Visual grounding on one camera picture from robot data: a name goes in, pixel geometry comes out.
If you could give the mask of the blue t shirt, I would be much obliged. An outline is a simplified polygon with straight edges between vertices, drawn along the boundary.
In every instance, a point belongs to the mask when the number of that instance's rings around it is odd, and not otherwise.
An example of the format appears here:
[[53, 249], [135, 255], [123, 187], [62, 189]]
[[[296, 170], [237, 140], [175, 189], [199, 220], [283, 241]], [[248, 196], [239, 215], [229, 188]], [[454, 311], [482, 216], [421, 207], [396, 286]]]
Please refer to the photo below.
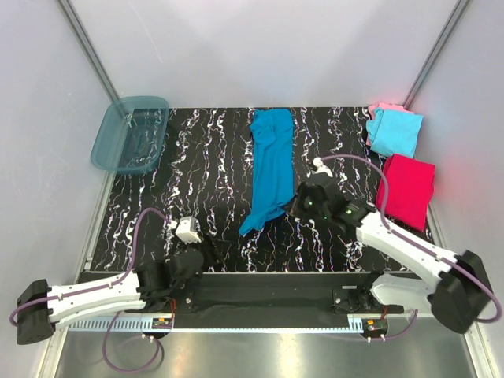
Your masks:
[[250, 214], [240, 235], [263, 229], [283, 215], [295, 195], [294, 121], [288, 109], [256, 110], [250, 125], [253, 139], [253, 183]]

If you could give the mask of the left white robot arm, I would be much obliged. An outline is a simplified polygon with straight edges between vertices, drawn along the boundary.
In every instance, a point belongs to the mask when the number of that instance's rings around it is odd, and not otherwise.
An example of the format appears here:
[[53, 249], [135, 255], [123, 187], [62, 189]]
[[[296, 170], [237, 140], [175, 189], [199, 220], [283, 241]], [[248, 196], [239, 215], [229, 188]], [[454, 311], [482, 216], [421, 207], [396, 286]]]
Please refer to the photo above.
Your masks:
[[58, 287], [36, 280], [18, 297], [9, 320], [17, 329], [17, 344], [30, 345], [49, 339], [59, 328], [99, 315], [160, 313], [190, 280], [220, 263], [212, 243], [191, 243], [178, 254], [122, 276]]

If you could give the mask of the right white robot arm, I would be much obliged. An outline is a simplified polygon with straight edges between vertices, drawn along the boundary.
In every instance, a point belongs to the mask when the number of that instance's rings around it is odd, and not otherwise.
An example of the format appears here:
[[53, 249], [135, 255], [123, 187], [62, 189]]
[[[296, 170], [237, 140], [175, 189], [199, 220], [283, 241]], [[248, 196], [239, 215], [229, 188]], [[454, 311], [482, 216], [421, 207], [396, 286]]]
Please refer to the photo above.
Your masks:
[[430, 313], [445, 328], [466, 333], [494, 297], [484, 263], [470, 250], [445, 250], [385, 220], [378, 209], [348, 199], [328, 186], [329, 176], [313, 175], [298, 185], [286, 211], [331, 227], [407, 267], [415, 278], [373, 273], [358, 292], [367, 312], [381, 306], [402, 306]]

